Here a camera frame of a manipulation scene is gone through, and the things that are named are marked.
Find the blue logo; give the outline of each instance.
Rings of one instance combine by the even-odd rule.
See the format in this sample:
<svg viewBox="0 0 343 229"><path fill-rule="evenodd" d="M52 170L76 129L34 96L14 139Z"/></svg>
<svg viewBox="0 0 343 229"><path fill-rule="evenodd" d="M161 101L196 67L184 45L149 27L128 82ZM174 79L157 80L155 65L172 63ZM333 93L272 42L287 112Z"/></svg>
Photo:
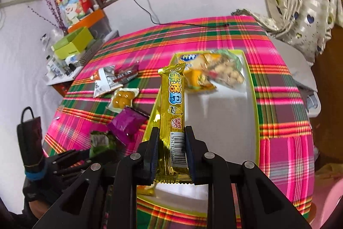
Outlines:
<svg viewBox="0 0 343 229"><path fill-rule="evenodd" d="M180 59L184 62L194 60L198 55L182 55Z"/></svg>

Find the white wall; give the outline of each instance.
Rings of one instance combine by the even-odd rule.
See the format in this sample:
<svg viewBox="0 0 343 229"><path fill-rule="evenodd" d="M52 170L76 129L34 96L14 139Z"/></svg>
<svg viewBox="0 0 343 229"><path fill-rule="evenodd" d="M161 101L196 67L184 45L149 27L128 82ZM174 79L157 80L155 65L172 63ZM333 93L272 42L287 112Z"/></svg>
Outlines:
<svg viewBox="0 0 343 229"><path fill-rule="evenodd" d="M137 0L148 9L146 0ZM225 16L238 8L247 8L267 15L265 0L150 0L161 23L196 17ZM49 11L45 2L30 3L45 17ZM105 8L113 29L121 35L152 26L149 15L133 0L119 0ZM25 4L5 8L5 25L0 30L0 196L10 211L23 208L22 186L24 169L19 153L16 125L20 113L32 106L42 117L46 131L61 97L45 86L45 58L40 37L52 26L33 14Z"/></svg>
<svg viewBox="0 0 343 229"><path fill-rule="evenodd" d="M147 0L136 0L149 10ZM149 0L161 23L198 17L227 16L238 8L268 15L265 0ZM118 0L104 9L110 24L124 35L154 24L133 0Z"/></svg>

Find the open tray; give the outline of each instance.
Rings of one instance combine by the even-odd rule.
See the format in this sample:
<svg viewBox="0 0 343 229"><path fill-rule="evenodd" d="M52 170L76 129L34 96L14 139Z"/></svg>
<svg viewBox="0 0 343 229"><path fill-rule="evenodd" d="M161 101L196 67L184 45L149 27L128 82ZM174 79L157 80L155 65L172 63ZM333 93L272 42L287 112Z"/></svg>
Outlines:
<svg viewBox="0 0 343 229"><path fill-rule="evenodd" d="M212 82L217 90L210 93L185 94L185 125L191 125L195 137L226 161L242 164L246 160L259 165L260 137L256 97L249 67L242 50L230 50L242 63L244 85L231 89ZM183 54L204 53L202 51ZM170 64L175 64L177 54ZM161 89L157 95L143 141L159 127ZM207 185L161 184L156 197L138 195L140 199L180 212L203 216L207 212Z"/></svg>

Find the patterned curtain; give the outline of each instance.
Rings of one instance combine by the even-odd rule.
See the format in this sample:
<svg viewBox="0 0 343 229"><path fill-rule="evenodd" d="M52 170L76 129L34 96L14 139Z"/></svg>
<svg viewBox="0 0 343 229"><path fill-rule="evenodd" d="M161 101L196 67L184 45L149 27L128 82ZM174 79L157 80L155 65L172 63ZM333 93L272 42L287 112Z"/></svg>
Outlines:
<svg viewBox="0 0 343 229"><path fill-rule="evenodd" d="M341 0L266 1L270 18L245 9L233 14L252 15L271 36L301 51L311 65L331 39L334 24L343 27Z"/></svg>

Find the red logo on wrapper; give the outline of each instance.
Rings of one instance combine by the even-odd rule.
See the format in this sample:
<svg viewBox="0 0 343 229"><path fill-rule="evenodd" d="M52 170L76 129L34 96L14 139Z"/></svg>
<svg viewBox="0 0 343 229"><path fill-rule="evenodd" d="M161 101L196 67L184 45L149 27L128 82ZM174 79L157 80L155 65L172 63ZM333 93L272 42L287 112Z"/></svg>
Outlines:
<svg viewBox="0 0 343 229"><path fill-rule="evenodd" d="M176 129L182 129L181 118L174 118L171 120L170 124Z"/></svg>

